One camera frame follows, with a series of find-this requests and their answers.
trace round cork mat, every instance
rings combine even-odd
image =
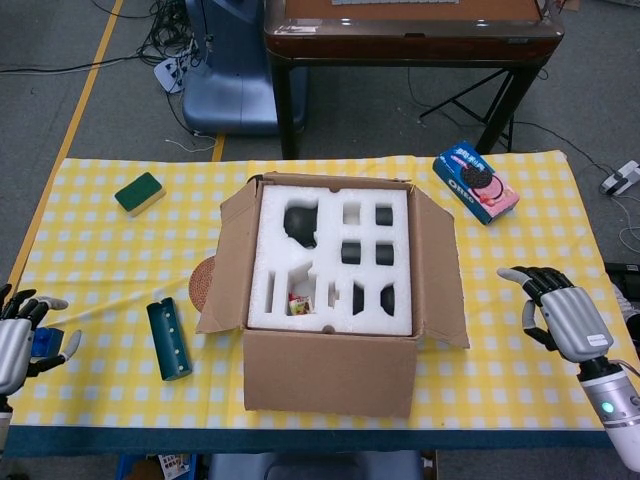
[[[189,279],[189,298],[199,312],[202,312],[204,302],[207,299],[207,292],[213,276],[213,267],[216,264],[215,259],[214,255],[200,262]]]

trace yellow sponge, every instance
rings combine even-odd
[[[145,172],[114,195],[131,217],[142,213],[167,192],[153,175]]]

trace blue machine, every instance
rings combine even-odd
[[[185,75],[182,111],[200,133],[278,133],[262,0],[186,0],[202,61]],[[291,71],[295,127],[306,116],[307,69]]]

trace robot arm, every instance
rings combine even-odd
[[[36,377],[65,363],[76,352],[82,338],[82,332],[77,330],[60,355],[31,363],[35,329],[49,310],[63,310],[68,303],[49,297],[31,298],[35,290],[21,290],[2,308],[10,291],[10,285],[0,289],[0,459],[13,413],[7,397],[22,388],[27,377]]]
[[[552,268],[501,268],[531,297],[522,313],[527,335],[580,366],[578,381],[624,464],[640,472],[640,397],[619,364],[605,357],[613,338],[593,301]],[[540,309],[548,330],[534,320]]]

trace foam cutout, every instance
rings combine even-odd
[[[317,208],[315,246],[285,231],[295,207]],[[409,260],[406,191],[266,185],[247,325],[410,336]],[[290,294],[310,297],[312,313],[292,315]]]

